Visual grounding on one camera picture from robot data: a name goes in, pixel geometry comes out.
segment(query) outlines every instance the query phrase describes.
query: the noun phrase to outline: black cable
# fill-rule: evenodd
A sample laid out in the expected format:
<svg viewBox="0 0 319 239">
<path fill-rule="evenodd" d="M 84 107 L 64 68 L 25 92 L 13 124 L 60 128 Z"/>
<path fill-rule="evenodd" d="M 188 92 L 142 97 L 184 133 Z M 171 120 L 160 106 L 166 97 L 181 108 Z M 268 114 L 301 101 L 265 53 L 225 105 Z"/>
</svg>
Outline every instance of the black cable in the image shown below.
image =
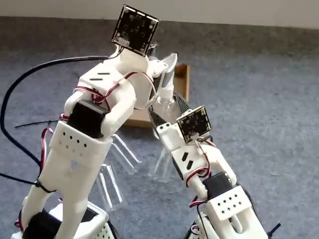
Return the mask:
<svg viewBox="0 0 319 239">
<path fill-rule="evenodd" d="M 53 61 L 49 61 L 43 64 L 40 64 L 36 67 L 31 68 L 30 70 L 28 70 L 27 72 L 25 72 L 24 74 L 22 74 L 7 90 L 4 98 L 3 98 L 3 102 L 2 102 L 2 107 L 1 107 L 1 112 L 0 112 L 0 128 L 3 132 L 3 134 L 7 137 L 7 139 L 9 139 L 16 147 L 18 147 L 19 149 L 21 149 L 25 154 L 27 154 L 39 167 L 41 167 L 41 163 L 40 160 L 34 155 L 32 154 L 27 148 L 25 148 L 22 144 L 20 144 L 15 138 L 13 138 L 13 136 L 11 134 L 9 134 L 9 132 L 7 131 L 7 129 L 5 128 L 5 112 L 6 112 L 6 108 L 9 102 L 9 98 L 12 94 L 12 92 L 14 91 L 14 89 L 28 76 L 30 76 L 31 74 L 50 67 L 50 66 L 54 66 L 54 65 L 59 65 L 59 64 L 64 64 L 64 63 L 71 63 L 71 62 L 82 62 L 82 61 L 100 61 L 100 60 L 109 60 L 112 58 L 117 57 L 121 52 L 123 51 L 123 49 L 119 49 L 119 52 L 116 54 L 116 56 L 114 57 L 108 57 L 108 56 L 84 56 L 84 57 L 71 57 L 71 58 L 64 58 L 64 59 L 58 59 L 58 60 L 53 60 Z M 11 177 L 9 175 L 6 174 L 1 174 L 0 176 L 8 178 L 8 179 L 12 179 L 18 182 L 25 182 L 27 183 L 27 181 L 25 180 L 19 180 L 18 178 L 15 177 Z"/>
<path fill-rule="evenodd" d="M 31 123 L 20 124 L 20 125 L 15 126 L 14 128 L 21 128 L 21 127 L 31 126 L 31 125 L 35 125 L 35 124 L 56 123 L 56 122 L 58 122 L 58 120 L 36 121 L 36 122 L 31 122 Z"/>
<path fill-rule="evenodd" d="M 27 180 L 23 180 L 23 179 L 16 178 L 16 177 L 12 177 L 12 176 L 6 175 L 6 174 L 4 174 L 4 173 L 0 173 L 0 176 L 1 176 L 1 177 L 4 177 L 4 178 L 7 178 L 7 179 L 11 179 L 11 180 L 17 181 L 17 182 L 20 182 L 20 183 L 25 183 L 25 184 L 34 185 L 34 182 L 27 181 Z"/>
<path fill-rule="evenodd" d="M 198 213 L 198 215 L 199 215 L 199 218 L 200 218 L 201 224 L 203 225 L 203 228 L 204 228 L 204 231 L 205 231 L 206 238 L 208 238 L 208 234 L 207 234 L 207 231 L 206 231 L 206 228 L 205 228 L 205 225 L 204 225 L 204 221 L 203 221 L 203 218 L 202 218 L 202 216 L 201 216 L 201 214 L 200 214 L 200 211 L 199 211 L 199 205 L 200 205 L 200 204 L 198 204 L 198 205 L 196 206 L 197 213 Z"/>
<path fill-rule="evenodd" d="M 198 142 L 203 143 L 204 141 L 206 141 L 208 139 L 210 139 L 210 141 L 213 142 L 213 136 L 211 136 L 211 135 L 208 135 L 204 138 L 198 138 L 197 140 L 198 140 Z"/>
</svg>

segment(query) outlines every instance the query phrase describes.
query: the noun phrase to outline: bracket with holes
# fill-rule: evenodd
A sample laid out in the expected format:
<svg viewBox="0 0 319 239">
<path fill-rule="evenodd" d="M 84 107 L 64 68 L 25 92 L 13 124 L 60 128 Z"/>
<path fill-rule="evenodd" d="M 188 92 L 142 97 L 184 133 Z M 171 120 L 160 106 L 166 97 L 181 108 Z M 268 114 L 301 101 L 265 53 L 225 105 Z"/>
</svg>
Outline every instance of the bracket with holes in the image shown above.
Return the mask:
<svg viewBox="0 0 319 239">
<path fill-rule="evenodd" d="M 250 208 L 251 202 L 241 186 L 237 186 L 208 201 L 219 220 L 227 220 L 237 213 Z"/>
</svg>

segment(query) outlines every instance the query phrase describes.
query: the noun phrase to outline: blue-gray carpet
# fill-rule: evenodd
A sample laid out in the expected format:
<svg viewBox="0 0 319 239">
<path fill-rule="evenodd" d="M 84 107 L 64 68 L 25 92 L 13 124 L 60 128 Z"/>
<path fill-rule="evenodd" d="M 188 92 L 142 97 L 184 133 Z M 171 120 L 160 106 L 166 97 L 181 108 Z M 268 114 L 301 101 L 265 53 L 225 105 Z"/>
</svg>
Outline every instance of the blue-gray carpet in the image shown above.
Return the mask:
<svg viewBox="0 0 319 239">
<path fill-rule="evenodd" d="M 39 63 L 71 56 L 108 55 L 114 21 L 0 18 L 0 100 L 10 84 Z M 191 65 L 190 104 L 206 105 L 212 135 L 253 196 L 265 228 L 283 226 L 277 239 L 315 239 L 319 221 L 319 31 L 194 23 L 160 23 L 159 54 L 178 51 Z M 96 63 L 51 67 L 14 92 L 6 126 L 39 156 L 43 125 L 56 119 L 83 74 Z M 122 128 L 139 158 L 156 160 L 160 143 L 150 130 Z M 111 212 L 124 239 L 181 238 L 196 212 L 176 178 L 152 181 L 147 165 L 130 176 L 115 165 L 126 208 Z M 34 180 L 37 167 L 0 134 L 0 171 Z M 29 186 L 0 179 L 0 235 L 10 238 Z"/>
</svg>

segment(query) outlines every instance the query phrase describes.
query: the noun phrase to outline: wooden block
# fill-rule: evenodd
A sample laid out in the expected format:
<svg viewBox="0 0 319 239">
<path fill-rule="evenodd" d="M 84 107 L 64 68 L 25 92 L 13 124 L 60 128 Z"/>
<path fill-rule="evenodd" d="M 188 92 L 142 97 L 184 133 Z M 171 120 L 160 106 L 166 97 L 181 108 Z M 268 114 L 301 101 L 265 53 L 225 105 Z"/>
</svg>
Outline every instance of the wooden block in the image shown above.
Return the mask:
<svg viewBox="0 0 319 239">
<path fill-rule="evenodd" d="M 189 70 L 190 66 L 180 64 L 175 67 L 174 91 L 189 100 Z M 131 117 L 124 123 L 126 126 L 152 128 L 147 109 L 134 110 Z"/>
</svg>

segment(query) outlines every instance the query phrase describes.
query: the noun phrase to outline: white plastic part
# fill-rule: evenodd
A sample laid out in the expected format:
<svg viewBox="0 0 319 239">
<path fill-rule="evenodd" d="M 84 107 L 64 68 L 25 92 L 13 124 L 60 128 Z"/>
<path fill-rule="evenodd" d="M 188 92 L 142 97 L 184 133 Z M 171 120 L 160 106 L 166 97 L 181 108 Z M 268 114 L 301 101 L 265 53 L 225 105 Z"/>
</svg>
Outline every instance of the white plastic part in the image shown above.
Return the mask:
<svg viewBox="0 0 319 239">
<path fill-rule="evenodd" d="M 117 183 L 116 174 L 110 165 L 102 164 L 96 183 L 106 212 L 116 210 L 126 204 Z"/>
<path fill-rule="evenodd" d="M 88 222 L 80 223 L 74 239 L 114 239 L 112 230 L 109 227 L 107 221 L 109 220 L 108 214 L 94 205 L 88 202 L 87 207 L 96 212 L 97 215 Z M 49 211 L 49 214 L 57 218 L 59 221 L 63 220 L 63 204 L 58 204 L 55 208 Z M 22 239 L 22 233 L 18 232 L 11 236 L 11 239 Z"/>
<path fill-rule="evenodd" d="M 113 134 L 113 143 L 110 148 L 110 153 L 116 157 L 116 159 L 131 175 L 141 168 L 142 161 L 136 158 L 131 149 L 117 134 Z"/>
<path fill-rule="evenodd" d="M 205 211 L 221 239 L 268 239 L 240 186 L 209 200 L 205 204 Z M 242 227 L 241 232 L 235 231 L 228 220 L 235 215 Z"/>
<path fill-rule="evenodd" d="M 174 72 L 177 64 L 177 53 L 170 54 L 162 59 L 162 62 L 167 64 L 167 69 L 163 72 L 164 80 L 163 86 L 159 88 L 159 97 L 170 101 L 174 93 Z"/>
<path fill-rule="evenodd" d="M 108 214 L 96 205 L 88 202 L 88 208 L 96 212 L 97 215 L 89 222 L 80 223 L 74 239 L 92 239 L 102 230 L 103 226 L 109 220 Z M 59 221 L 63 220 L 63 204 L 60 203 L 49 212 Z"/>
<path fill-rule="evenodd" d="M 208 218 L 206 217 L 207 215 L 201 212 L 201 217 L 202 220 L 204 222 L 204 226 L 208 235 L 208 239 L 220 239 L 219 236 L 217 235 L 217 233 L 215 232 L 212 224 L 210 223 L 210 221 L 208 220 Z M 195 223 L 199 226 L 199 231 L 200 231 L 200 236 L 196 236 L 193 234 L 193 237 L 189 237 L 189 239 L 193 238 L 193 239 L 207 239 L 206 234 L 205 234 L 205 230 L 203 227 L 203 224 L 201 222 L 201 219 L 199 216 L 197 216 Z"/>
<path fill-rule="evenodd" d="M 163 124 L 157 127 L 157 131 L 159 132 L 161 142 L 171 152 L 183 180 L 196 169 L 208 166 L 207 161 L 196 144 L 185 144 L 177 124 Z M 224 159 L 220 150 L 206 144 L 202 144 L 201 147 L 209 159 L 212 170 L 216 173 L 226 172 L 232 185 L 235 185 L 237 181 L 236 175 Z M 188 185 L 195 190 L 200 199 L 204 200 L 207 198 L 207 190 L 197 175 L 191 177 Z"/>
<path fill-rule="evenodd" d="M 220 221 L 227 220 L 251 207 L 251 202 L 241 186 L 237 186 L 209 200 L 209 204 L 212 206 Z"/>
<path fill-rule="evenodd" d="M 22 239 L 22 232 L 12 234 L 11 239 Z"/>
<path fill-rule="evenodd" d="M 47 190 L 63 196 L 63 222 L 56 239 L 73 238 L 88 205 L 88 194 L 100 170 L 112 139 L 93 139 L 59 121 L 54 131 L 51 151 L 39 177 Z M 51 194 L 31 187 L 22 208 L 21 221 L 27 227 L 31 217 L 41 212 Z"/>
</svg>

